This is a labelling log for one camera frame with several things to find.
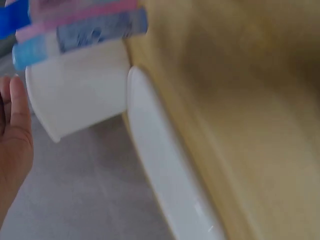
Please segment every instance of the wooden panel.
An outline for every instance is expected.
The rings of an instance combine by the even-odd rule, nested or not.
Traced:
[[[231,240],[320,239],[320,2],[145,0],[128,40]]]

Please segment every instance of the white plastic holder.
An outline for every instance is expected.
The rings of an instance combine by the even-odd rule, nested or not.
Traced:
[[[121,40],[27,67],[34,113],[54,142],[126,110],[130,63]]]

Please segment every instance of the blurry label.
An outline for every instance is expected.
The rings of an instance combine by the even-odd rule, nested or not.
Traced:
[[[141,14],[144,10],[123,12],[81,20],[57,28],[57,40],[62,53],[111,39],[127,38],[143,31]]]
[[[51,8],[58,8],[59,5],[71,3],[73,0],[38,0],[39,10],[44,11]]]

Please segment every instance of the toothpaste tube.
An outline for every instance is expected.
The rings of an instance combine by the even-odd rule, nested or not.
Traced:
[[[144,8],[88,18],[59,26],[55,31],[16,44],[12,50],[13,64],[20,71],[51,57],[109,40],[144,34],[147,30],[148,20]]]
[[[0,39],[30,24],[117,0],[17,0],[0,8]]]
[[[50,32],[62,25],[72,24],[74,22],[107,14],[117,14],[124,11],[134,10],[137,8],[137,0],[118,0],[105,4],[96,4],[79,12],[59,17],[48,21],[39,21],[35,24],[22,28],[17,31],[15,36],[19,43],[23,43],[28,39],[45,32]]]

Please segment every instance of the pink tube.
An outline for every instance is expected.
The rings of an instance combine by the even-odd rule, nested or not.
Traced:
[[[6,4],[12,3],[15,0],[7,0]],[[71,24],[83,19],[106,15],[116,14],[124,11],[129,11],[137,8],[137,0],[118,0],[103,5],[95,5],[93,7],[86,8],[77,13],[64,16],[54,20],[48,20],[45,22],[37,22],[33,25],[25,27],[16,32],[15,36],[18,42],[22,43],[28,39],[31,39],[39,34],[49,32],[58,26]]]

